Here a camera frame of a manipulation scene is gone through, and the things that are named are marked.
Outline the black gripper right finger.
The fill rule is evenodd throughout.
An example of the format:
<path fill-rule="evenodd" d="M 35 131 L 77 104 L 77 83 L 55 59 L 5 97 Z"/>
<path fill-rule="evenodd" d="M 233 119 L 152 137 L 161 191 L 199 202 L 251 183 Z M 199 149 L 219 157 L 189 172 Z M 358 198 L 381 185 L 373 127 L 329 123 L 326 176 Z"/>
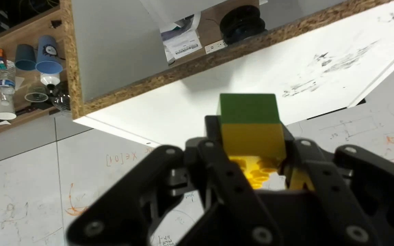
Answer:
<path fill-rule="evenodd" d="M 362 146 L 333 153 L 284 128 L 287 186 L 313 195 L 321 231 L 341 246 L 394 246 L 394 164 Z"/>

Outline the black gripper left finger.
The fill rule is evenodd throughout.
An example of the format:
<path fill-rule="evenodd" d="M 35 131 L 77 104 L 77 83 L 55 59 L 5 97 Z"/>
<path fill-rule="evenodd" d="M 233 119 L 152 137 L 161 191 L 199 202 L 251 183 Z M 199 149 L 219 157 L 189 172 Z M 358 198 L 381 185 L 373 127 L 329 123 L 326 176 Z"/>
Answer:
<path fill-rule="evenodd" d="M 69 245 L 150 246 L 166 216 L 195 191 L 204 213 L 178 246 L 281 246 L 274 216 L 224 149 L 222 120 L 209 116 L 206 126 L 207 135 L 184 149 L 154 149 L 72 223 Z"/>

